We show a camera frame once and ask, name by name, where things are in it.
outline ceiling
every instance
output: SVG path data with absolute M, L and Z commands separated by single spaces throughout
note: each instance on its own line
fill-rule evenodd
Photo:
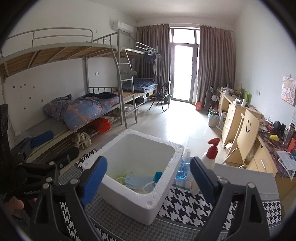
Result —
M 215 18 L 234 22 L 244 0 L 89 0 L 121 10 L 137 22 L 165 17 Z

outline houndstooth tablecloth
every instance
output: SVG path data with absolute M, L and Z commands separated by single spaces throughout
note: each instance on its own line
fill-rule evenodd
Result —
M 95 153 L 96 150 L 94 149 L 85 154 L 76 164 L 62 174 L 59 177 L 60 184 L 66 184 L 74 177 L 79 178 L 82 174 L 82 163 Z M 263 206 L 266 211 L 270 234 L 273 234 L 281 224 L 280 200 L 263 200 Z M 77 234 L 71 220 L 71 213 L 67 204 L 61 203 L 61 209 L 71 238 L 79 241 L 79 234 Z M 235 209 L 236 203 L 233 202 L 218 240 L 226 238 Z M 193 196 L 187 188 L 173 184 L 157 217 L 149 226 L 121 213 L 98 194 L 86 206 L 85 210 L 103 239 L 107 241 L 191 241 L 207 221 L 212 206 L 204 200 L 202 194 Z

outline bed ladder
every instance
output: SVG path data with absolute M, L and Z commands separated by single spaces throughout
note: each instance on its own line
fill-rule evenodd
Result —
M 112 57 L 114 59 L 115 65 L 116 65 L 116 69 L 117 69 L 117 81 L 118 81 L 118 93 L 119 93 L 119 98 L 120 98 L 120 122 L 121 125 L 123 124 L 123 120 L 124 120 L 124 124 L 126 126 L 126 129 L 128 128 L 127 125 L 127 121 L 126 121 L 126 117 L 133 113 L 135 114 L 135 120 L 136 123 L 138 123 L 138 117 L 137 117 L 137 106 L 136 106 L 136 99 L 135 99 L 135 90 L 133 87 L 133 76 L 131 74 L 131 76 L 127 79 L 123 79 L 120 73 L 120 70 L 123 69 L 124 66 L 128 67 L 128 70 L 132 70 L 131 68 L 131 62 L 130 59 L 128 57 L 128 54 L 126 52 L 126 49 L 124 49 L 124 56 L 127 60 L 127 62 L 120 62 L 120 52 L 121 52 L 121 48 L 118 46 L 118 51 L 117 51 L 117 57 L 115 56 L 114 50 L 113 48 L 111 48 L 111 53 L 112 53 Z M 124 105 L 124 96 L 123 96 L 123 89 L 122 89 L 122 83 L 126 82 L 126 81 L 130 81 L 131 82 L 131 92 L 132 92 L 132 97 L 133 97 L 133 110 L 131 112 L 126 113 L 126 109 L 125 109 L 125 105 Z

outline black and white houndstooth pattern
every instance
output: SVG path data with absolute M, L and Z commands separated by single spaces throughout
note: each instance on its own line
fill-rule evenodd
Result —
M 96 150 L 92 150 L 88 154 L 85 154 L 77 162 L 77 164 L 75 164 L 75 167 L 77 168 L 76 170 L 82 171 L 81 167 L 83 162 L 95 153 Z M 233 214 L 236 206 L 236 202 L 233 202 L 231 204 L 226 217 L 226 221 L 223 225 L 224 230 L 229 230 L 232 219 L 234 218 Z M 279 200 L 263 202 L 263 207 L 266 211 L 268 225 L 273 225 L 281 222 L 281 205 Z M 193 196 L 188 190 L 173 185 L 170 188 L 170 191 L 163 205 L 161 206 L 158 217 L 201 228 L 206 223 L 212 208 L 212 205 L 208 204 L 204 200 L 202 194 Z M 71 220 L 71 216 L 66 203 L 61 203 L 61 209 L 72 240 L 80 241 L 79 236 L 76 233 L 74 224 Z M 101 230 L 96 225 L 95 227 L 101 234 L 103 240 L 116 241 L 115 238 Z
M 237 203 L 232 202 L 223 225 L 224 230 L 230 229 L 236 207 Z M 263 207 L 266 211 L 268 225 L 281 222 L 280 201 L 263 202 Z M 210 216 L 212 208 L 212 205 L 204 200 L 202 194 L 194 197 L 188 190 L 172 186 L 158 215 L 175 222 L 202 227 Z

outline glass door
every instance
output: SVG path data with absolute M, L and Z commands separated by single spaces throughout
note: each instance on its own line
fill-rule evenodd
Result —
M 171 29 L 172 43 L 172 99 L 192 103 L 194 81 L 197 77 L 199 41 L 194 29 Z

